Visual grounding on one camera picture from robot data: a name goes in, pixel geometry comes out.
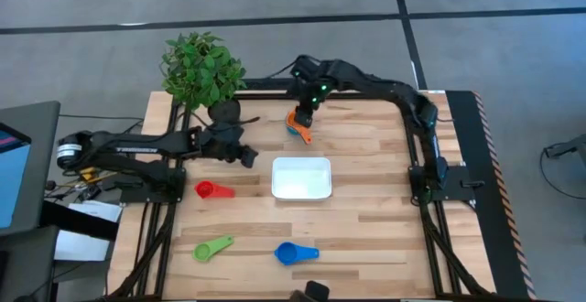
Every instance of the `wooden tabletop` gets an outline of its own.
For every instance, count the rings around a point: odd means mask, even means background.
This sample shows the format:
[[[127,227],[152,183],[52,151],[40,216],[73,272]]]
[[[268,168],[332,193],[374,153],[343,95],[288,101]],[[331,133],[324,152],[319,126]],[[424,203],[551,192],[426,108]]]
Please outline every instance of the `wooden tabletop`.
[[[438,106],[439,117],[450,119],[445,94],[428,97]],[[314,114],[313,144],[306,146],[285,128],[293,101],[241,105],[242,119],[261,118],[244,127],[241,140],[259,156],[251,169],[210,159],[184,164],[188,181],[175,217],[164,299],[288,298],[309,280],[327,285],[331,298],[434,296],[418,208],[409,202],[410,160],[396,106],[328,100]],[[169,95],[152,92],[143,134],[164,133],[170,107]],[[198,115],[209,121],[205,109]],[[191,120],[191,125],[198,124]],[[451,164],[460,163],[453,124],[439,123],[437,133],[442,154]],[[327,157],[331,197],[322,202],[275,200],[271,170],[279,156]],[[193,187],[203,179],[234,188],[236,198],[200,199]],[[444,205],[454,252],[481,285],[494,291],[476,214],[459,201]],[[111,289],[134,267],[142,210],[143,205],[136,204],[123,212],[108,276]],[[207,264],[193,260],[198,243],[225,234],[234,235],[233,245]],[[273,255],[282,242],[315,246],[320,258],[284,266]],[[444,290],[450,291],[444,258],[439,256]],[[157,259],[150,267],[147,292],[154,287]]]

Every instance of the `white bowl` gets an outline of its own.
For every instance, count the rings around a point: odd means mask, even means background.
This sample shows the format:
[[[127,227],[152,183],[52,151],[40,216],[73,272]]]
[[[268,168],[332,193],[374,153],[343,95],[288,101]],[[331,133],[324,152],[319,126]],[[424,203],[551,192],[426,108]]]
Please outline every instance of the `white bowl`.
[[[283,201],[324,200],[331,195],[330,160],[278,157],[273,161],[273,196]]]

